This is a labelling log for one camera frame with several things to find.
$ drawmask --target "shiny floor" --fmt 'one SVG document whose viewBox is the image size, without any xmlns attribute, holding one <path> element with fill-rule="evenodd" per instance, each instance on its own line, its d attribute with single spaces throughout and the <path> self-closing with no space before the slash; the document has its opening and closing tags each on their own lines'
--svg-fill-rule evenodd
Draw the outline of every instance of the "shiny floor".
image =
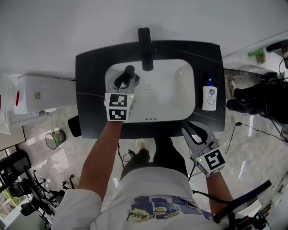
<svg viewBox="0 0 288 230">
<path fill-rule="evenodd" d="M 257 75 L 225 71 L 226 97 L 230 98 L 229 80 L 234 80 L 238 88 L 245 88 L 258 83 L 260 80 Z M 27 141 L 20 144 L 30 157 L 32 170 L 36 170 L 39 178 L 46 178 L 46 187 L 51 190 L 62 189 L 62 182 L 69 182 L 71 174 L 75 175 L 73 182 L 79 182 L 79 177 L 83 163 L 91 150 L 95 140 L 73 137 L 67 121 L 77 115 L 77 107 L 69 106 L 57 109 L 50 113 L 49 118 L 39 123 L 24 126 Z M 236 122 L 252 124 L 253 127 L 267 133 L 279 136 L 279 133 L 271 123 L 258 115 L 243 115 L 234 111 L 226 111 L 225 131 L 216 133 L 220 145 L 226 151 L 231 139 L 231 135 Z M 67 135 L 67 140 L 56 150 L 50 150 L 45 143 L 45 134 L 55 130 L 63 130 Z M 188 172 L 193 167 L 189 159 L 189 149 L 183 137 L 172 138 L 175 148 L 183 155 L 186 161 Z M 151 159 L 155 152 L 153 139 L 146 139 Z M 120 140 L 120 153 L 123 156 L 128 149 L 137 151 L 136 140 Z M 261 183 L 270 179 L 274 186 L 288 170 L 288 147 L 280 140 L 266 134 L 256 132 L 249 127 L 240 126 L 234 130 L 229 151 L 226 154 L 227 165 L 222 170 L 222 174 L 234 198 L 237 198 Z M 109 181 L 106 197 L 103 202 L 102 210 L 105 210 L 111 201 L 113 192 L 119 182 L 122 165 L 116 155 L 113 172 Z M 204 174 L 192 176 L 190 185 L 194 190 L 207 192 Z M 266 203 L 270 199 L 269 193 L 261 198 Z M 208 199 L 202 195 L 195 195 L 198 205 L 205 210 L 209 210 Z"/>
</svg>

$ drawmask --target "red strip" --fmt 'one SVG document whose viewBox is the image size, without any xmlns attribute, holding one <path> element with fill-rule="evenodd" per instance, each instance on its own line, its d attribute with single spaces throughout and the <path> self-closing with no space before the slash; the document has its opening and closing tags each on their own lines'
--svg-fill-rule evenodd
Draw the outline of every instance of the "red strip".
<svg viewBox="0 0 288 230">
<path fill-rule="evenodd" d="M 17 93 L 17 98 L 16 98 L 16 106 L 18 106 L 18 103 L 19 103 L 19 95 L 20 95 L 20 93 L 19 93 L 19 91 L 18 91 L 18 93 Z"/>
</svg>

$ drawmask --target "sink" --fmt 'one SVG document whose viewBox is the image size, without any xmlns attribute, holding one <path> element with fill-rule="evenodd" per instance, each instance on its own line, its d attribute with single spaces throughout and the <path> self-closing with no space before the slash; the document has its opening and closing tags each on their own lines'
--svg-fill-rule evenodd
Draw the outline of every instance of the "sink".
<svg viewBox="0 0 288 230">
<path fill-rule="evenodd" d="M 154 60 L 152 71 L 142 70 L 142 62 L 126 62 L 111 66 L 109 79 L 132 65 L 140 77 L 135 87 L 135 103 L 126 123 L 183 120 L 195 109 L 195 88 L 192 67 L 184 60 Z"/>
</svg>

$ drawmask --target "tile floor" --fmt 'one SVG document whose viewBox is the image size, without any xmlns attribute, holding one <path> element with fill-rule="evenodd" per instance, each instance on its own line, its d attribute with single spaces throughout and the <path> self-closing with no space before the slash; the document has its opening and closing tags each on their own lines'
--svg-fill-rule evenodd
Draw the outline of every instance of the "tile floor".
<svg viewBox="0 0 288 230">
<path fill-rule="evenodd" d="M 258 83 L 257 75 L 225 71 L 225 78 L 234 79 L 237 87 L 244 88 Z M 39 178 L 46 178 L 46 186 L 52 190 L 62 188 L 62 181 L 69 181 L 71 174 L 77 185 L 83 163 L 91 150 L 95 140 L 73 137 L 67 121 L 77 115 L 77 106 L 69 106 L 57 109 L 50 113 L 49 118 L 39 123 L 24 126 L 27 141 L 20 144 L 30 157 L 32 170 L 36 170 Z M 250 115 L 243 115 L 233 111 L 226 111 L 225 131 L 216 133 L 220 145 L 226 150 L 232 135 L 234 124 L 238 121 L 248 124 Z M 279 136 L 273 124 L 258 115 L 254 116 L 254 128 Z M 61 129 L 67 135 L 67 140 L 56 150 L 50 150 L 45 143 L 45 134 Z M 231 190 L 234 198 L 237 198 L 261 183 L 270 179 L 276 186 L 288 170 L 288 148 L 278 139 L 252 130 L 245 126 L 236 127 L 231 141 L 230 149 L 226 155 L 227 165 L 222 174 Z M 189 159 L 189 149 L 183 137 L 172 138 L 175 148 L 183 155 L 188 172 L 193 163 Z M 155 151 L 153 139 L 146 139 L 151 159 Z M 128 149 L 136 150 L 135 139 L 120 140 L 120 153 L 123 156 Z M 112 198 L 120 174 L 122 165 L 116 156 L 113 172 L 109 181 L 106 197 L 103 202 L 104 210 Z M 195 190 L 207 192 L 205 176 L 201 173 L 191 178 L 191 187 Z M 199 206 L 209 210 L 208 199 L 202 195 L 195 195 Z M 265 203 L 269 201 L 269 193 L 261 198 Z"/>
</svg>

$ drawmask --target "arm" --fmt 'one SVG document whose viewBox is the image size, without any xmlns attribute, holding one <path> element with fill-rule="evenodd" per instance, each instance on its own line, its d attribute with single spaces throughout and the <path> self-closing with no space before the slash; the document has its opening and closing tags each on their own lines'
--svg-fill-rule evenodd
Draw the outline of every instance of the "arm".
<svg viewBox="0 0 288 230">
<path fill-rule="evenodd" d="M 103 200 L 115 160 L 122 122 L 108 122 L 89 153 L 78 189 L 91 190 Z"/>
<path fill-rule="evenodd" d="M 224 178 L 220 172 L 206 178 L 208 194 L 214 196 L 217 199 L 232 201 L 233 197 L 224 181 Z M 209 199 L 210 209 L 213 214 L 217 214 L 227 204 L 219 203 L 212 199 Z"/>
</svg>

